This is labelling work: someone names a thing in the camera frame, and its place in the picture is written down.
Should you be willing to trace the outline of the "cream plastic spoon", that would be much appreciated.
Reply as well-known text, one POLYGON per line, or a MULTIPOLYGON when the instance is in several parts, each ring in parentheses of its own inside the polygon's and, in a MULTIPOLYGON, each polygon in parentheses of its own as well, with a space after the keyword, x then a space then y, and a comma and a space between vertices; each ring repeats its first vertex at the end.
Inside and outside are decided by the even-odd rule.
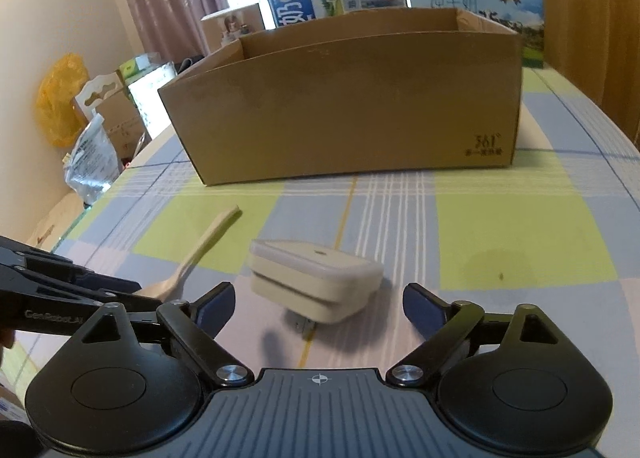
POLYGON ((230 209, 222 211, 214 218, 212 224, 207 228, 205 233, 188 251, 181 263, 168 278, 155 284, 146 286, 134 294, 138 297, 151 298, 155 300, 165 301, 171 296, 178 286, 186 279, 193 267, 200 262, 206 253, 216 244, 217 241, 224 236, 226 230, 231 224, 239 218, 241 209, 239 206, 233 206, 230 209))

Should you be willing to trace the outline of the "white power adapter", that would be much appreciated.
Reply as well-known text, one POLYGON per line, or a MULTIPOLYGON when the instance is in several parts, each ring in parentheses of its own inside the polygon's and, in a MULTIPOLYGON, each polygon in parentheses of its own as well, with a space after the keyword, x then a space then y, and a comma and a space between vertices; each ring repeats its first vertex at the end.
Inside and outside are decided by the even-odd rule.
POLYGON ((363 310, 384 278, 381 263, 308 241, 255 239, 246 265, 253 293, 317 324, 363 310))

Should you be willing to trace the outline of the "silver printed plastic bag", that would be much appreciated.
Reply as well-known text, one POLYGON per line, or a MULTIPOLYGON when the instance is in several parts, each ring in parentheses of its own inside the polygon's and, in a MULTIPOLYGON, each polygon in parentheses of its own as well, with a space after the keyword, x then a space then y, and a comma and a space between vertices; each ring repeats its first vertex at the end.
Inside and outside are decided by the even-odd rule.
POLYGON ((63 158, 64 181, 87 206, 111 189, 122 170, 103 122, 104 118, 95 114, 79 134, 72 152, 63 158))

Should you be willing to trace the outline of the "checkered tablecloth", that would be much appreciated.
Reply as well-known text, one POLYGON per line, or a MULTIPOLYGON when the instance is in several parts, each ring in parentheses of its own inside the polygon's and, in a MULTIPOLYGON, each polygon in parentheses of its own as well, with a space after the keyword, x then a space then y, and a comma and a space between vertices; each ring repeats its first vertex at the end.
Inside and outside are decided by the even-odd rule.
POLYGON ((235 313, 218 341, 250 368, 390 367, 420 342, 401 310, 411 282, 489 312, 533 303, 612 390, 600 451, 638 455, 639 154, 554 70, 524 70, 509 168, 207 187, 166 131, 54 249, 97 272, 150 285, 169 276, 231 207, 240 217, 181 293, 193 300, 233 283, 235 313), (346 322, 310 327, 250 290, 245 259, 259 238, 378 261, 384 283, 346 322))

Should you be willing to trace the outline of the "yellow plastic bag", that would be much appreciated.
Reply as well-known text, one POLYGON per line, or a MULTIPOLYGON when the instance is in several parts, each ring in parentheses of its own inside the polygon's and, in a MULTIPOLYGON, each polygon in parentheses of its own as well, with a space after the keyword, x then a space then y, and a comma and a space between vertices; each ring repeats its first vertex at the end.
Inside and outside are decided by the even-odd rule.
POLYGON ((89 81, 82 57, 67 53, 43 77, 36 95, 35 117, 47 141, 54 147, 73 146, 88 119, 76 110, 75 98, 89 81))

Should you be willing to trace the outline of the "white paper bag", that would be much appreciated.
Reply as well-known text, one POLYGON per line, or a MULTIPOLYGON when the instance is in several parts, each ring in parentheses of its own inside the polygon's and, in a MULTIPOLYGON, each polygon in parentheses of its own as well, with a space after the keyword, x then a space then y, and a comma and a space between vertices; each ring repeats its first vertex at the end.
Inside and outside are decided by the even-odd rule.
POLYGON ((176 77, 175 64, 168 62, 137 74, 127 86, 151 139, 158 137, 170 126, 170 119, 158 90, 176 77))

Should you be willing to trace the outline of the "brown cardboard box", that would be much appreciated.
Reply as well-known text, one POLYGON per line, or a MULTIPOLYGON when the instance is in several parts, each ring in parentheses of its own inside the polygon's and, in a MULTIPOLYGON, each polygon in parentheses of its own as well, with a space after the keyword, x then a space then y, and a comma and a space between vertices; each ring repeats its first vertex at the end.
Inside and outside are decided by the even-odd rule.
POLYGON ((357 11, 249 34, 160 89, 206 185, 514 158, 522 38, 457 9, 357 11))

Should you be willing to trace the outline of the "small beige product box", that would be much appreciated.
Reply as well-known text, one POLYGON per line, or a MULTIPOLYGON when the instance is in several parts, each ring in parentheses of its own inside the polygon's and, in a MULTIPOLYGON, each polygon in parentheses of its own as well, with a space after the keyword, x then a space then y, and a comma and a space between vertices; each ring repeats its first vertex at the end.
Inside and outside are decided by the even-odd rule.
POLYGON ((217 51, 241 36, 265 29, 258 3, 205 15, 201 18, 200 24, 209 53, 217 51))

